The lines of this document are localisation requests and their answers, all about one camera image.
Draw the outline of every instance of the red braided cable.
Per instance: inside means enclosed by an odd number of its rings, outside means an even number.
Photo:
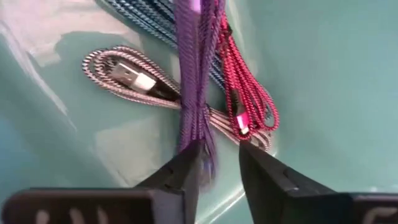
[[[274,131],[279,126],[279,114],[275,104],[265,91],[264,87],[253,77],[248,66],[244,62],[235,41],[230,33],[228,20],[224,14],[221,19],[221,32],[219,35],[219,48],[221,61],[223,63],[223,73],[225,79],[226,103],[229,119],[233,121],[233,129],[235,135],[240,139],[250,138],[252,133],[260,129]],[[239,129],[236,114],[233,113],[232,93],[238,93],[240,102],[244,106],[244,110],[248,114],[249,132],[242,134]],[[274,117],[274,124],[266,126],[266,112],[269,106]]]

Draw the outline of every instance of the usb cable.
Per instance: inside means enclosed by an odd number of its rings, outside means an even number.
[[[179,110],[180,87],[158,65],[139,51],[127,46],[94,50],[82,63],[84,74],[98,86],[129,101]],[[210,124],[235,144],[228,116],[208,106]],[[267,151],[271,146],[270,132],[259,130],[249,139]]]
[[[177,49],[175,2],[169,0],[103,0],[123,18]],[[226,93],[228,116],[239,139],[279,126],[279,114],[267,90],[250,73],[224,15],[218,52],[213,57],[210,77]]]

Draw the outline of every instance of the black connector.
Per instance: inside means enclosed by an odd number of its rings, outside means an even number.
[[[232,90],[231,101],[232,113],[236,118],[241,134],[247,134],[249,132],[249,116],[237,90]]]
[[[160,98],[163,100],[169,100],[169,101],[177,101],[180,99],[180,95],[176,93],[174,90],[172,90],[169,86],[167,86],[165,83],[157,81],[152,87],[147,94],[149,96],[153,96],[156,98]]]

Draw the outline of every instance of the teal surface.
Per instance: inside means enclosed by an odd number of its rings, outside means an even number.
[[[92,0],[0,1],[0,200],[27,187],[131,187],[174,154],[178,112],[89,81],[89,51],[125,44],[178,78],[175,52]],[[398,2],[228,1],[239,48],[275,99],[273,154],[338,191],[398,192]],[[214,85],[210,105],[223,108]],[[238,147],[198,223],[250,223]]]

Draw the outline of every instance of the coiled cable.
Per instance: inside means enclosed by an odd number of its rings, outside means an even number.
[[[117,11],[120,15],[125,17],[127,20],[131,21],[135,25],[139,26],[141,29],[144,29],[148,33],[152,34],[154,37],[160,39],[165,42],[167,45],[171,46],[173,49],[177,49],[177,33],[175,28],[175,15],[174,15],[174,3],[169,0],[104,0],[106,1],[115,11]],[[235,135],[240,139],[247,139],[251,136],[252,133],[257,132],[261,128],[265,128],[268,131],[273,131],[278,127],[279,124],[279,116],[277,114],[277,110],[274,106],[272,98],[267,90],[258,84],[257,81],[252,83],[257,83],[257,89],[261,91],[262,97],[267,96],[266,100],[262,99],[257,100],[257,103],[251,102],[251,96],[244,96],[245,92],[242,91],[242,88],[232,88],[228,87],[231,82],[226,83],[226,79],[233,80],[230,77],[230,74],[235,73],[243,73],[247,74],[247,76],[243,77],[242,80],[238,80],[236,82],[246,82],[253,80],[249,69],[246,64],[244,64],[243,58],[241,57],[238,48],[236,47],[233,37],[229,35],[228,38],[223,37],[225,35],[224,32],[220,32],[220,38],[223,39],[221,44],[219,44],[217,52],[213,58],[210,68],[210,77],[214,80],[214,82],[225,91],[226,88],[229,88],[226,94],[226,101],[228,105],[229,117],[233,119],[233,129]],[[232,58],[232,60],[225,58],[226,54],[224,53],[223,48],[225,45],[232,46],[230,49],[234,50],[234,55],[237,55],[237,58]],[[232,105],[231,102],[240,98],[241,105]],[[238,114],[233,113],[231,115],[232,107],[238,108]],[[243,114],[240,114],[242,110],[239,108],[246,108]],[[265,125],[266,123],[273,122],[274,125],[269,127]]]
[[[150,93],[129,88],[123,80],[112,76],[119,62],[125,62],[131,67],[141,69],[146,74],[153,76],[161,88]],[[98,86],[126,100],[175,110],[181,108],[178,83],[144,54],[130,47],[116,46],[111,49],[94,50],[83,59],[82,69],[84,74]],[[209,106],[208,114],[209,122],[214,128],[235,144],[239,144],[239,139],[234,135],[228,116]],[[271,146],[271,134],[264,130],[253,133],[249,140],[265,151],[268,151]]]

